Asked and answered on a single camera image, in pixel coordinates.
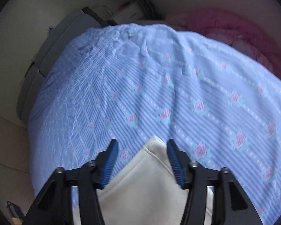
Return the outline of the cream white pants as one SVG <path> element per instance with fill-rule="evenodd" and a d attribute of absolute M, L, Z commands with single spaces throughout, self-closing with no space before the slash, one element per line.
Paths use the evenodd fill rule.
<path fill-rule="evenodd" d="M 98 191 L 105 224 L 180 224 L 187 196 L 175 181 L 166 144 L 157 136 Z"/>

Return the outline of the dark bag on floor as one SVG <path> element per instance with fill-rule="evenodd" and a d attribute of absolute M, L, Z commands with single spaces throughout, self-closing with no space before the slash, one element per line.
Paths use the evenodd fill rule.
<path fill-rule="evenodd" d="M 7 211 L 9 213 L 9 215 L 11 216 L 11 218 L 18 218 L 23 220 L 25 218 L 21 208 L 19 206 L 17 206 L 16 204 L 7 201 L 7 205 L 6 205 Z"/>

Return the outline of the blue floral bed sheet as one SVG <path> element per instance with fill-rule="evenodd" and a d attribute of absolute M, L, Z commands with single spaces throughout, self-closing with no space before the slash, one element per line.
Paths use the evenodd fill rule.
<path fill-rule="evenodd" d="M 90 28 L 44 81 L 28 122 L 38 193 L 59 166 L 119 143 L 118 174 L 152 137 L 228 167 L 264 224 L 281 215 L 281 80 L 233 48 L 169 26 Z"/>

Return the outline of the pink blanket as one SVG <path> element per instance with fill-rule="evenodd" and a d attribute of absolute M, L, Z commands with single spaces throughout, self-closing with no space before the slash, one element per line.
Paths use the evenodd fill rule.
<path fill-rule="evenodd" d="M 281 53 L 274 40 L 249 20 L 219 9 L 166 15 L 165 22 L 177 30 L 199 33 L 227 44 L 262 64 L 281 80 Z"/>

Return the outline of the grey padded headboard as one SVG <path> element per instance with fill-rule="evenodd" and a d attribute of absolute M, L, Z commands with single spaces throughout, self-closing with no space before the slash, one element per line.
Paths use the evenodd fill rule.
<path fill-rule="evenodd" d="M 38 92 L 67 44 L 91 27 L 99 29 L 105 26 L 108 26 L 105 20 L 85 7 L 72 11 L 53 28 L 24 76 L 16 105 L 17 116 L 23 124 L 28 124 Z"/>

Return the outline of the white bedside cabinet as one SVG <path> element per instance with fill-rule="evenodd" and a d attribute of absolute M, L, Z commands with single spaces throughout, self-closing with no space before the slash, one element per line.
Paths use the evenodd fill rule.
<path fill-rule="evenodd" d="M 144 18 L 145 15 L 137 3 L 125 3 L 105 21 L 111 26 L 116 26 L 134 23 Z"/>

